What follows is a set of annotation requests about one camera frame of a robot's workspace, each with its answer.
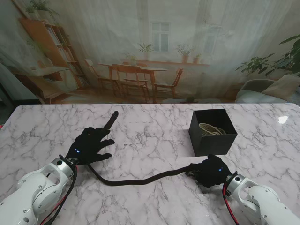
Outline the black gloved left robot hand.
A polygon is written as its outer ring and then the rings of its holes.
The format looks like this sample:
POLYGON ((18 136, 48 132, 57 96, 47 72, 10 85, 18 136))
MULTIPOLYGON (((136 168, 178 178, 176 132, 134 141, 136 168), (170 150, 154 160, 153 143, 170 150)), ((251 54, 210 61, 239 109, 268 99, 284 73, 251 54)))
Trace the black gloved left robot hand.
POLYGON ((94 162, 100 162, 112 157, 112 154, 105 153, 99 154, 99 151, 109 145, 113 145, 115 142, 113 139, 105 139, 110 130, 103 128, 88 127, 75 138, 66 158, 72 158, 78 160, 78 165, 87 165, 94 162))

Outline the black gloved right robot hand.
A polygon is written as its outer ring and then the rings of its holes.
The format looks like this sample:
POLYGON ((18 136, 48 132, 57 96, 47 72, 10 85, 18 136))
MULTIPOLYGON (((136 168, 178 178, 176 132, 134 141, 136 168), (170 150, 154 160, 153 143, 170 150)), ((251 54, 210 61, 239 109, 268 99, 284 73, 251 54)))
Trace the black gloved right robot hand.
POLYGON ((225 183, 227 177, 232 176, 228 166, 218 156, 209 154, 207 157, 201 163, 190 164, 185 174, 206 188, 225 183))

